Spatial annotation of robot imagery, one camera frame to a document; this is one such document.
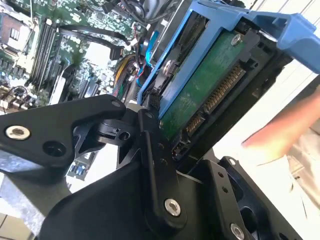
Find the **screw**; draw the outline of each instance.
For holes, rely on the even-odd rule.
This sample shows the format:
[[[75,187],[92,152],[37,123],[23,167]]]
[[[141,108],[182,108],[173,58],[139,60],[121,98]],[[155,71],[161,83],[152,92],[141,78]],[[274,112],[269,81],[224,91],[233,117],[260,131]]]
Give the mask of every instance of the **screw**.
[[[241,228],[237,224],[231,223],[230,229],[231,229],[231,232],[233,233],[233,235],[236,237],[236,239],[238,239],[238,240],[245,239],[244,232],[241,230]]]
[[[164,201],[164,207],[165,207],[165,210],[174,217],[178,217],[181,213],[181,208],[179,203],[172,198],[168,198],[167,200]]]
[[[19,125],[10,126],[5,130],[5,135],[14,140],[26,140],[30,134],[28,128]]]
[[[232,40],[231,40],[231,45],[232,45],[232,46],[236,46],[238,43],[241,42],[241,40],[242,40],[241,34],[237,34],[237,35],[235,35],[235,36],[232,38]]]
[[[232,158],[229,158],[229,161],[230,161],[230,163],[231,163],[233,166],[235,166],[235,165],[236,165],[235,160],[233,160]]]

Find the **green motherboard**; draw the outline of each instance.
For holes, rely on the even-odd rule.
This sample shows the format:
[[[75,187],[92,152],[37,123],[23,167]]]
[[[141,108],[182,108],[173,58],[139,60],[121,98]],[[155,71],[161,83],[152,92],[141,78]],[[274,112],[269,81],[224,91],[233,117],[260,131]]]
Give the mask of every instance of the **green motherboard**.
[[[22,14],[32,16],[38,19],[38,29],[41,31],[45,24],[43,19],[50,19],[53,24],[57,25],[82,25],[90,26],[99,29],[106,29],[114,31],[124,35],[128,40],[134,37],[140,36],[145,28],[137,23],[130,17],[124,17],[115,10],[105,14],[103,11],[95,11],[90,5],[102,5],[105,1],[102,0],[10,0],[11,6],[16,6],[21,10]],[[110,36],[101,34],[91,34],[98,38],[103,38],[114,45],[123,46],[122,40],[112,38]],[[27,49],[31,49],[34,41],[39,41],[39,37],[35,37],[36,34],[31,35],[30,41],[28,42]],[[94,76],[95,81],[100,81],[100,86],[104,89],[108,89],[107,93],[112,92],[114,87],[114,69],[119,60],[109,60],[104,65],[91,64],[86,59],[86,53],[90,47],[90,42],[75,37],[63,36],[59,51],[57,54],[56,64],[64,61],[67,65],[75,64],[78,67],[77,79],[72,83],[71,87],[74,91],[79,91],[89,76]],[[124,49],[123,56],[130,54],[130,50]],[[0,51],[0,58],[6,61],[6,64],[13,65],[15,59],[9,55],[6,55],[3,51]],[[13,72],[11,68],[0,67],[1,74],[8,79],[19,79],[18,76]]]

